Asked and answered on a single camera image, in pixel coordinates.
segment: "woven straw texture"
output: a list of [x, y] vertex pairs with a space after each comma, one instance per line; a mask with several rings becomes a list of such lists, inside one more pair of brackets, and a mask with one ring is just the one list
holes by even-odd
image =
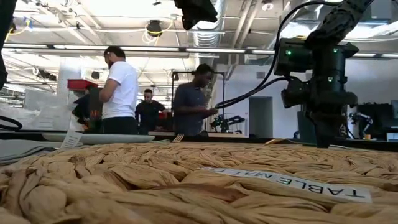
[[[372, 203], [201, 167], [366, 187]], [[0, 173], [2, 224], [398, 223], [398, 155], [299, 145], [111, 144], [31, 156]]]

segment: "man in black shirt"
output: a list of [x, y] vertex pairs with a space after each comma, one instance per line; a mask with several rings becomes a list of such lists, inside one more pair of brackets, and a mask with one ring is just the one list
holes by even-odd
[[77, 99], [74, 104], [77, 104], [72, 114], [75, 115], [80, 124], [88, 125], [88, 120], [90, 119], [90, 89], [94, 88], [92, 85], [88, 85], [85, 90], [85, 95]]
[[203, 131], [203, 120], [217, 114], [218, 110], [206, 108], [206, 97], [202, 92], [213, 74], [209, 65], [201, 64], [193, 73], [195, 78], [192, 82], [181, 84], [176, 89], [173, 101], [176, 134], [198, 136]]
[[167, 112], [164, 105], [153, 100], [152, 97], [152, 90], [146, 89], [144, 91], [144, 101], [139, 103], [136, 108], [136, 120], [140, 121], [140, 134], [154, 131], [159, 123], [159, 112]]

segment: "person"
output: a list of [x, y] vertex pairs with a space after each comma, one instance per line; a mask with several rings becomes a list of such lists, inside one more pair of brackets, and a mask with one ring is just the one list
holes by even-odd
[[90, 90], [95, 88], [93, 85], [88, 85], [85, 88], [85, 95], [77, 99], [74, 104], [76, 104], [75, 109], [72, 114], [75, 115], [79, 124], [88, 127], [88, 121], [90, 120]]
[[159, 112], [167, 114], [163, 104], [152, 99], [153, 92], [150, 89], [144, 91], [144, 101], [136, 108], [136, 120], [140, 121], [140, 133], [147, 134], [148, 131], [155, 131], [159, 123]]
[[175, 91], [173, 101], [174, 128], [176, 134], [201, 136], [203, 120], [217, 114], [214, 108], [206, 108], [206, 97], [202, 88], [211, 80], [214, 71], [207, 64], [201, 64], [194, 71], [192, 82], [181, 84]]
[[102, 132], [137, 134], [134, 118], [138, 94], [137, 72], [126, 62], [126, 54], [120, 47], [108, 47], [104, 57], [109, 76], [99, 93], [99, 99], [104, 103]]

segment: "man in gray shirt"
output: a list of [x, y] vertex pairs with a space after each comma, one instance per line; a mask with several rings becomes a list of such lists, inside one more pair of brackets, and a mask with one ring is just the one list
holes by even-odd
[[176, 134], [197, 136], [203, 131], [203, 120], [217, 114], [217, 109], [206, 108], [206, 97], [201, 90], [209, 84], [213, 74], [209, 65], [199, 65], [192, 82], [181, 84], [176, 89], [173, 101]]

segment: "hand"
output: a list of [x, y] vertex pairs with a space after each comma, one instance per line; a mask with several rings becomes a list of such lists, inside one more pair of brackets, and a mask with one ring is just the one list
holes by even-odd
[[209, 112], [210, 112], [211, 115], [216, 115], [216, 114], [218, 114], [218, 109], [216, 109], [216, 108], [210, 108], [210, 109], [209, 109]]

